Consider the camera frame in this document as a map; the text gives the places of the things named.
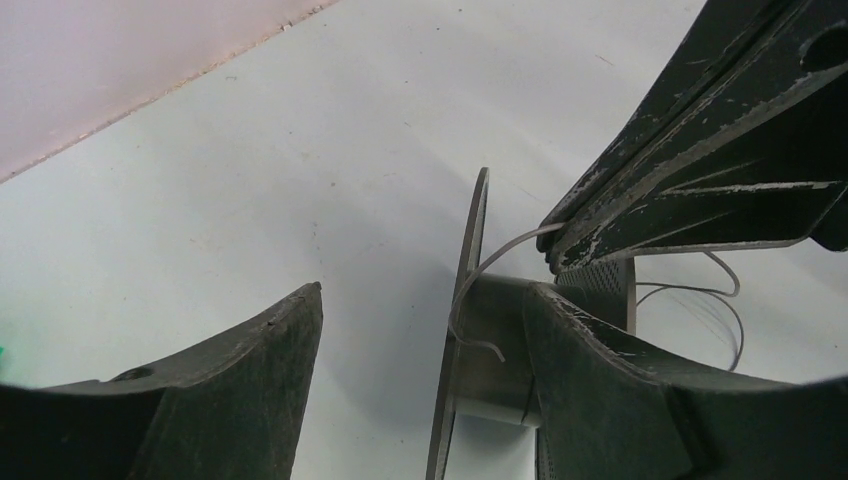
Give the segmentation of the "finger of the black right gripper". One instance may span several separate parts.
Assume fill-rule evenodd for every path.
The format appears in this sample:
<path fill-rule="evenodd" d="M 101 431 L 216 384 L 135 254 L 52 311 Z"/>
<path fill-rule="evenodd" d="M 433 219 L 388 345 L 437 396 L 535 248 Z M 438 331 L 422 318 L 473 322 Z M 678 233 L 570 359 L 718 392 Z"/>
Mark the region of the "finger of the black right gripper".
<path fill-rule="evenodd" d="M 690 252 L 790 245 L 742 201 L 661 184 L 783 112 L 756 73 L 793 21 L 791 1 L 709 1 L 619 135 L 545 219 L 542 252 Z"/>
<path fill-rule="evenodd" d="M 661 184 L 662 194 L 742 201 L 743 216 L 821 247 L 847 248 L 847 5 L 791 1 L 757 86 L 784 88 L 783 112 Z M 638 255 L 688 252 L 549 252 L 554 273 Z"/>

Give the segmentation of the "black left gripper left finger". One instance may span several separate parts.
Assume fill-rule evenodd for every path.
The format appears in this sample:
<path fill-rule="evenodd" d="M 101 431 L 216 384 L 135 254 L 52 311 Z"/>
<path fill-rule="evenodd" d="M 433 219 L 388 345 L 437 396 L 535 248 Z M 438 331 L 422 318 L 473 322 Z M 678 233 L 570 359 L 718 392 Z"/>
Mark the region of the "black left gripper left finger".
<path fill-rule="evenodd" d="M 308 283 L 108 381 L 1 389 L 5 479 L 287 479 L 322 333 Z"/>

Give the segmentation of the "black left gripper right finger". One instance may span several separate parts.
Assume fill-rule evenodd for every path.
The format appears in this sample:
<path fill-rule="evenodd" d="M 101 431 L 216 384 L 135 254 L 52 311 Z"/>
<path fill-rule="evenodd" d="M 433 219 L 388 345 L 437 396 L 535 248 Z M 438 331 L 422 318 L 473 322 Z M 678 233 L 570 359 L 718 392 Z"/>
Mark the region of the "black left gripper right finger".
<path fill-rule="evenodd" d="M 843 479 L 847 381 L 790 384 L 658 348 L 535 283 L 524 323 L 560 479 Z"/>

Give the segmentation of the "dark grey cable spool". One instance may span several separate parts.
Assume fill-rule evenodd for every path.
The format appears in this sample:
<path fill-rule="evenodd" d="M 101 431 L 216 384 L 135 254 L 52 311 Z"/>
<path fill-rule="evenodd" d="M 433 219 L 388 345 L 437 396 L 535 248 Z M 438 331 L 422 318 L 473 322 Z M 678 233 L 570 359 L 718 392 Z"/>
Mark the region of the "dark grey cable spool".
<path fill-rule="evenodd" d="M 489 168 L 479 171 L 470 204 L 448 319 L 435 403 L 425 479 L 445 479 L 458 415 L 468 415 L 535 430 L 535 479 L 577 479 L 565 467 L 577 466 L 578 446 L 552 444 L 548 433 L 564 427 L 543 426 L 523 319 L 527 278 L 484 273 L 482 255 L 489 191 Z M 628 333 L 635 333 L 636 275 L 633 258 L 571 271 L 543 283 L 578 306 Z M 613 431 L 607 443 L 621 447 L 620 464 L 607 479 L 652 479 L 649 456 L 637 459 L 635 446 Z"/>

